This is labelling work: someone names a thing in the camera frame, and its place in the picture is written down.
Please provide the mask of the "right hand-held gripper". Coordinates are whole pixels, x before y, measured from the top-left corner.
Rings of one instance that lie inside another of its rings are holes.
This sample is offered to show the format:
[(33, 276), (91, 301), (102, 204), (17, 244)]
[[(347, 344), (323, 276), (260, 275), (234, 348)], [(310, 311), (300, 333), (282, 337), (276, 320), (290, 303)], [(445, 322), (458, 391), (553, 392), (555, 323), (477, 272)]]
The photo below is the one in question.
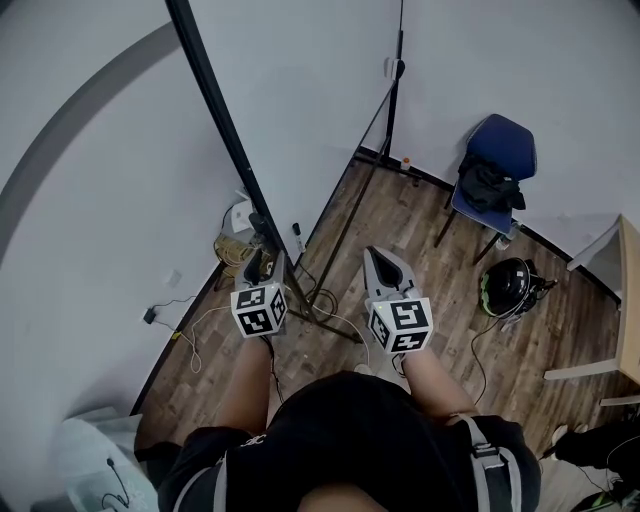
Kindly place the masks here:
[[(367, 326), (374, 340), (386, 354), (425, 349), (433, 334), (431, 304), (413, 287), (411, 267), (395, 253), (377, 246), (365, 248), (363, 261), (370, 299)], [(386, 288), (403, 291), (386, 296)]]

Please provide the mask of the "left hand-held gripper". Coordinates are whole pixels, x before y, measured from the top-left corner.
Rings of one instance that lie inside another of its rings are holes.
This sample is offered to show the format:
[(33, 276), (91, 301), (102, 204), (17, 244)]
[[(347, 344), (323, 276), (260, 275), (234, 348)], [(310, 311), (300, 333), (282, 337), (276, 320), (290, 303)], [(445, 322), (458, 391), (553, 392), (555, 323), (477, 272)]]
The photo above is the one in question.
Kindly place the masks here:
[(282, 283), (286, 269), (286, 254), (279, 251), (273, 258), (270, 282), (258, 286), (261, 281), (262, 251), (255, 249), (241, 264), (235, 277), (235, 289), (231, 294), (231, 312), (245, 339), (276, 335), (283, 326), (288, 306)]

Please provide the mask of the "white board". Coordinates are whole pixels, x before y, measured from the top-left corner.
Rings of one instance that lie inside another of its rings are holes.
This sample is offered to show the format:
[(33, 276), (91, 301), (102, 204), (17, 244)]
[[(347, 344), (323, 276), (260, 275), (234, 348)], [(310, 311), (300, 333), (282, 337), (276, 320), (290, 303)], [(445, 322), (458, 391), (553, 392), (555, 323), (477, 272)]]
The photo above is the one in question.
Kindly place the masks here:
[(403, 0), (165, 0), (258, 231), (286, 254), (296, 316), (304, 245), (343, 173), (394, 99)]

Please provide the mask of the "person's left forearm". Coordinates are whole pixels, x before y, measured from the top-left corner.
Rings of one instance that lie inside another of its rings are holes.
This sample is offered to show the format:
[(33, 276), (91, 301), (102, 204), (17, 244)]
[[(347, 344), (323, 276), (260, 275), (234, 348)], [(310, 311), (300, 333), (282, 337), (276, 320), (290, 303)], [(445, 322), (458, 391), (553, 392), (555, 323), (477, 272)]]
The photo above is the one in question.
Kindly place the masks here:
[(243, 342), (221, 398), (215, 425), (262, 433), (267, 426), (274, 350), (265, 337)]

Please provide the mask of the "person's right forearm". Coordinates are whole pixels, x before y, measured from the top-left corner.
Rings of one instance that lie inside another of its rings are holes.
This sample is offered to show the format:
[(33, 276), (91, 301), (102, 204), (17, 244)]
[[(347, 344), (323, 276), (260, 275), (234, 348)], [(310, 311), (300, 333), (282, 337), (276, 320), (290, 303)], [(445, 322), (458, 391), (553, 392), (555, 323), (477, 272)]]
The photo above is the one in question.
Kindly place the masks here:
[(459, 415), (479, 414), (471, 396), (431, 348), (408, 353), (402, 369), (411, 395), (427, 417), (451, 423), (458, 421)]

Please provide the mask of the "black helmet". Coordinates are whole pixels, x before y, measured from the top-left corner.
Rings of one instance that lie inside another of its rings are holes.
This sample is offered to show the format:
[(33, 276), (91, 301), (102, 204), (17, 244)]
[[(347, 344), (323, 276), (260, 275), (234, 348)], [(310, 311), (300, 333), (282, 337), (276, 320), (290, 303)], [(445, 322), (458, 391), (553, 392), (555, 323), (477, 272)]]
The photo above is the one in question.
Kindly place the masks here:
[(523, 306), (537, 269), (531, 259), (508, 258), (490, 267), (480, 279), (480, 304), (491, 317), (505, 319)]

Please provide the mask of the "clear plastic bottle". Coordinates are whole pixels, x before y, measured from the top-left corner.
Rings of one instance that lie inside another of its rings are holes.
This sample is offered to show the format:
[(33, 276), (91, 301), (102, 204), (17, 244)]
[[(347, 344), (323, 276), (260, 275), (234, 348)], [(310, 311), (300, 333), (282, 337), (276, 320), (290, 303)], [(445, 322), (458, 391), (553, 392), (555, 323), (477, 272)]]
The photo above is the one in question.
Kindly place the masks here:
[(515, 219), (511, 221), (511, 226), (506, 234), (501, 234), (496, 241), (496, 248), (505, 251), (520, 232), (521, 223)]

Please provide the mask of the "black clothing bundle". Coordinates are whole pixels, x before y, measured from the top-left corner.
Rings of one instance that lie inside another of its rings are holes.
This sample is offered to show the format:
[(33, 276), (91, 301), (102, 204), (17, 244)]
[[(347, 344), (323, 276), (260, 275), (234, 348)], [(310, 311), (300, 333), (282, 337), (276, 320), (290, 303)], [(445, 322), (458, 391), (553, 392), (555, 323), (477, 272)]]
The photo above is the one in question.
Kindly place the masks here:
[(467, 153), (459, 169), (459, 188), (465, 201), (477, 212), (524, 211), (526, 202), (519, 182), (494, 162)]

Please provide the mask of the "person's black shirt torso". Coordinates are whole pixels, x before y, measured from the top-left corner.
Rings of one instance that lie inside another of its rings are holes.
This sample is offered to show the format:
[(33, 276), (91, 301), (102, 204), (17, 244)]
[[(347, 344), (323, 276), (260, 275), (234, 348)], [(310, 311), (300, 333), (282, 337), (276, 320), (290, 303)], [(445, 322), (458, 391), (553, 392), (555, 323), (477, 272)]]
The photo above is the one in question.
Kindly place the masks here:
[(539, 465), (498, 416), (427, 418), (401, 387), (341, 372), (296, 392), (257, 435), (193, 431), (156, 484), (160, 512), (297, 512), (314, 490), (356, 487), (388, 512), (535, 512)]

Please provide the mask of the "blue chair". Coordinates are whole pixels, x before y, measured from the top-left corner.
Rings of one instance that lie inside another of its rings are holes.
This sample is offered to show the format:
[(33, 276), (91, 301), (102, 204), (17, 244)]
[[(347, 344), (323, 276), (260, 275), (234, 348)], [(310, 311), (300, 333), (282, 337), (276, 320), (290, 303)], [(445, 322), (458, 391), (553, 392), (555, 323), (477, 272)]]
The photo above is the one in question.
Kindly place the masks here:
[[(537, 153), (533, 134), (527, 128), (500, 114), (489, 115), (471, 131), (465, 143), (464, 157), (467, 153), (473, 153), (494, 162), (508, 176), (517, 180), (519, 186), (522, 181), (534, 177), (537, 173)], [(459, 174), (446, 207), (450, 210), (449, 217), (434, 242), (435, 246), (440, 245), (458, 214), (494, 232), (485, 248), (474, 257), (475, 264), (479, 263), (496, 245), (501, 234), (509, 231), (515, 211), (507, 213), (490, 211), (484, 214), (475, 211), (462, 196), (459, 188)]]

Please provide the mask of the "light wooden desk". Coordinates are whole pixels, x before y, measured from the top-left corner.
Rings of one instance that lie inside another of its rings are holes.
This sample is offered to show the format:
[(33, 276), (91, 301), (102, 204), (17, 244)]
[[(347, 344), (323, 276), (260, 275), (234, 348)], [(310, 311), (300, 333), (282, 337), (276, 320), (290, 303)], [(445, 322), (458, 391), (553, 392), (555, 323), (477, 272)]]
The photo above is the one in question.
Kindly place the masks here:
[(619, 372), (640, 386), (640, 231), (620, 214), (607, 231), (566, 264), (566, 270), (587, 268), (608, 251), (613, 241), (618, 242), (618, 262), (613, 265), (619, 286), (615, 294), (621, 301), (615, 356), (585, 365), (548, 370), (543, 375), (546, 381)]

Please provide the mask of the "black bag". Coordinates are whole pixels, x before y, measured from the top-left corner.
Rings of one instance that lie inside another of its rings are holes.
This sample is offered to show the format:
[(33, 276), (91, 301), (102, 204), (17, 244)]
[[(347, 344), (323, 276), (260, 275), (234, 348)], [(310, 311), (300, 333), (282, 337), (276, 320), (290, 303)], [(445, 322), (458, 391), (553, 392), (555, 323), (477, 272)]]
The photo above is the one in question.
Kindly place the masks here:
[(640, 423), (619, 421), (587, 430), (560, 425), (542, 458), (617, 475), (609, 490), (587, 496), (571, 512), (599, 512), (613, 504), (640, 512)]

